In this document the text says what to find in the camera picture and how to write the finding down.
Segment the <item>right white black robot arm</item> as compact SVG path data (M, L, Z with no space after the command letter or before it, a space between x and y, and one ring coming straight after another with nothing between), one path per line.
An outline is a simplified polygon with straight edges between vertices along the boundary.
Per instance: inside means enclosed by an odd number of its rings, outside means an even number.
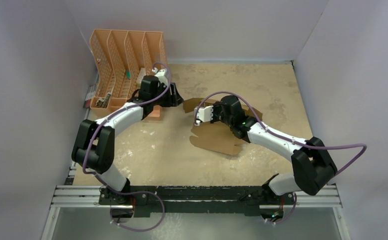
M319 138L293 137L269 127L247 115L236 96L225 96L213 104L211 122L224 123L235 137L265 147L292 164L292 174L277 173L264 183L262 196L270 204L291 192L303 191L314 196L338 173Z

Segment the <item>brown cardboard box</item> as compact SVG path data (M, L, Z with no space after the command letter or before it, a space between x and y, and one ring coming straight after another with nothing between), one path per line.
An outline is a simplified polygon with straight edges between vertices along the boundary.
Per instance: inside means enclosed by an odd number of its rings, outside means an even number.
M201 102L202 98L190 98L183 103L185 113L193 113ZM253 112L242 104L242 109L248 116L254 116ZM236 138L230 131L229 127L218 121L215 123L201 123L199 126L193 126L191 132L194 134L189 137L190 143L201 149L213 152L235 156L242 151L242 145L246 142Z

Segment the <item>orange plastic file organizer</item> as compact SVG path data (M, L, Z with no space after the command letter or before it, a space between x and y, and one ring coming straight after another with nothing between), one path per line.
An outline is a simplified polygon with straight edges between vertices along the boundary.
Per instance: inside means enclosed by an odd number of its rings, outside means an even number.
M95 29L89 43L99 75L90 110L99 118L122 107L140 87L136 80L141 68L153 75L153 68L160 70L167 65L161 31ZM126 71L130 71L131 79L125 77ZM96 107L96 101L107 93L112 94L108 106Z

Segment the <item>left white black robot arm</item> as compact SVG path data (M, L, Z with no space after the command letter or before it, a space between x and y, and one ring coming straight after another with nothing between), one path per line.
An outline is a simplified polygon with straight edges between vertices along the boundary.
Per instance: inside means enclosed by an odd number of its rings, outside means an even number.
M118 110L97 120L83 120L76 135L71 159L112 191L123 205L131 198L130 181L114 165L115 138L131 125L147 118L155 106L177 107L183 103L168 73L146 75L141 86Z

